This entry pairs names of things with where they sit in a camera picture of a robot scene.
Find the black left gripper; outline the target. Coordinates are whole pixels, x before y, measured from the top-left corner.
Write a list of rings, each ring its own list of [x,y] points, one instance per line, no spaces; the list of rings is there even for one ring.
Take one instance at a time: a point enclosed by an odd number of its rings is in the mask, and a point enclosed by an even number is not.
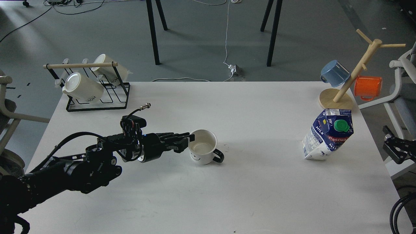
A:
[[[124,162],[138,160],[141,163],[158,159],[163,152],[162,142],[180,142],[187,138],[189,142],[195,141],[195,135],[190,132],[161,133],[161,140],[155,133],[143,134],[142,128],[146,127],[144,118],[127,115],[120,121],[122,133],[111,135],[107,138],[110,148],[116,151]],[[173,150],[175,153],[182,153],[188,148],[188,143],[175,143],[165,146],[164,151]]]

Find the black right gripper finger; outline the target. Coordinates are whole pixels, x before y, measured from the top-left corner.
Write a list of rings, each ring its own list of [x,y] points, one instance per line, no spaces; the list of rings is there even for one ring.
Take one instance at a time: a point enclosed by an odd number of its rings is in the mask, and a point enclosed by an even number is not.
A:
[[[416,163],[416,141],[406,140],[396,137],[388,126],[383,126],[383,133],[386,140],[383,144],[385,152],[397,164],[402,164],[407,160]]]

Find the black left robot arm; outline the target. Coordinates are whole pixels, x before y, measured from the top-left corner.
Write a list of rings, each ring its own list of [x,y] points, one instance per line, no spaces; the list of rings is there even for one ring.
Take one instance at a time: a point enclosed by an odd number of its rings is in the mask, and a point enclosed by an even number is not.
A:
[[[145,119],[129,114],[120,121],[122,133],[103,137],[91,132],[76,132],[63,139],[52,152],[30,173],[16,177],[1,176],[1,233],[13,234],[15,224],[27,234],[30,224],[19,214],[27,212],[39,203],[66,191],[88,194],[99,187],[107,186],[122,173],[114,152],[127,162],[141,163],[158,159],[163,152],[183,152],[195,135],[189,132],[143,134]],[[97,143],[85,149],[85,153],[65,157],[54,154],[70,140],[91,135]]]

